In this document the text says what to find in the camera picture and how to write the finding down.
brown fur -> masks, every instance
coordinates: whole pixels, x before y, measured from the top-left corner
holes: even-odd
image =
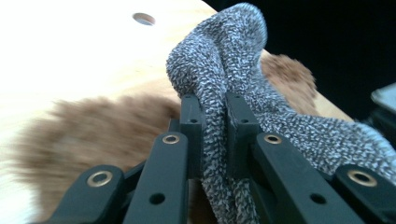
[[[317,95],[311,71],[286,55],[262,58],[262,71],[290,106],[300,114],[318,115],[314,98]]]
[[[271,55],[262,59],[262,71],[299,113],[318,113],[314,79],[302,64]],[[117,102],[100,98],[61,102],[51,113],[53,119],[34,122],[19,140],[16,160],[24,181],[38,187],[38,220],[52,214],[85,170],[112,164],[126,171],[143,161],[154,138],[167,130],[169,119],[179,117],[179,109],[179,103],[150,95],[125,96]],[[193,192],[200,192],[191,206],[194,223],[215,222],[205,195]]]

gray sock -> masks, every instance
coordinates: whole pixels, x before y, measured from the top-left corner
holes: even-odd
[[[226,176],[225,92],[245,97],[265,132],[287,138],[313,167],[329,175],[343,164],[367,167],[396,184],[396,153],[370,127],[299,115],[260,69],[267,38],[260,11],[238,4],[200,23],[169,55],[179,95],[193,92],[205,111],[203,186],[219,223],[258,223],[246,180]]]

wooden table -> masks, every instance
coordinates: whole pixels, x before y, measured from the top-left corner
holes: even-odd
[[[155,23],[147,26],[134,20],[139,12]],[[199,0],[2,1],[0,207],[8,211],[0,220],[17,223],[17,217],[29,213],[29,205],[9,203],[26,189],[12,184],[4,159],[18,130],[32,118],[45,116],[59,99],[140,92],[176,99],[165,73],[166,58],[214,13]],[[350,120],[321,95],[316,104],[322,116]]]

